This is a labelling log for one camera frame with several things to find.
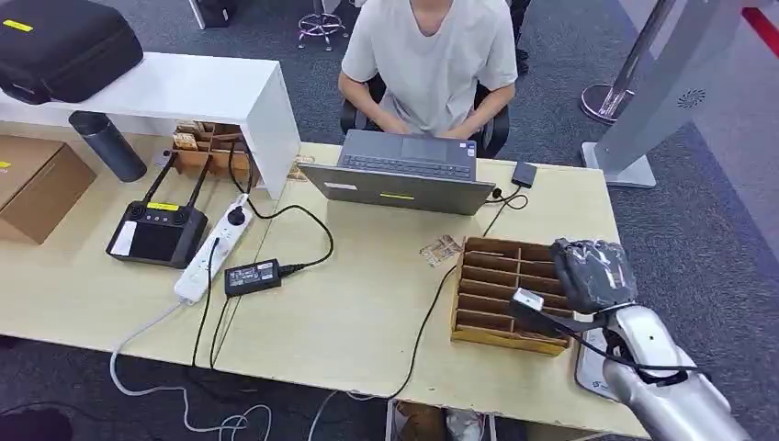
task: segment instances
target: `laptop keyboard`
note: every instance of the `laptop keyboard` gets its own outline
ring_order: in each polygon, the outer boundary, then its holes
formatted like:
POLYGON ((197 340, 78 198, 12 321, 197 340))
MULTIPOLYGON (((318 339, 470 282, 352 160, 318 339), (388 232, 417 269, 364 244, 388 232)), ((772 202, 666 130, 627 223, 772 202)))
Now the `laptop keyboard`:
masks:
POLYGON ((397 159, 371 158, 348 154, 340 164, 344 168, 355 168, 377 172, 404 173, 446 179, 470 179, 470 167, 456 165, 419 163, 397 159))

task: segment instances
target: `laptop lid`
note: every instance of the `laptop lid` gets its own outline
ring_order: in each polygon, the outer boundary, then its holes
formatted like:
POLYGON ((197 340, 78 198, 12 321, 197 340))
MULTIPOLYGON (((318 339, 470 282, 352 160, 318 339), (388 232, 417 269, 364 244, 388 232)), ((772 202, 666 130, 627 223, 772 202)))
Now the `laptop lid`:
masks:
POLYGON ((473 215, 495 187, 492 183, 298 164, 330 200, 473 215))

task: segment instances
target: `stool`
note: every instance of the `stool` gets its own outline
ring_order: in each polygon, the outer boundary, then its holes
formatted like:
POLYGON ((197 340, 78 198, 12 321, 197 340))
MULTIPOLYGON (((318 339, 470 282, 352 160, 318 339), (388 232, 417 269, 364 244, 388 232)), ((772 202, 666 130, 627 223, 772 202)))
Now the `stool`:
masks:
POLYGON ((324 41, 327 43, 327 47, 325 48, 326 51, 333 50, 329 37, 331 34, 343 30, 344 38, 349 38, 349 33, 346 31, 346 26, 344 26, 341 18, 324 12, 322 0, 314 0, 314 13, 303 16, 303 18, 298 21, 298 28, 300 29, 298 49, 306 47, 306 45, 303 44, 303 38, 306 36, 324 37, 324 41))

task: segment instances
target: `black water bottle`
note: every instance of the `black water bottle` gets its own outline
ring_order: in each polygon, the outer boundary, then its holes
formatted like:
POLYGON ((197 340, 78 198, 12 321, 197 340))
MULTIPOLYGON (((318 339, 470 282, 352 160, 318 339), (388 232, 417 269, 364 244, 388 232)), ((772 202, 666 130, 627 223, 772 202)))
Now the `black water bottle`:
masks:
POLYGON ((146 164, 105 113, 78 110, 68 121, 120 181, 137 181, 146 174, 146 164))

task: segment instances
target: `laptop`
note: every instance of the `laptop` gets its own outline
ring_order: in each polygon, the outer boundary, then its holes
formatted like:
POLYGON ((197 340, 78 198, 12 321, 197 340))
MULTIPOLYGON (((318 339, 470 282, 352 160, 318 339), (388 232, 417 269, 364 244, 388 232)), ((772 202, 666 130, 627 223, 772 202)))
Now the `laptop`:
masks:
POLYGON ((350 130, 337 166, 298 168, 330 200, 470 216, 495 188, 475 180, 475 150, 469 141, 350 130))

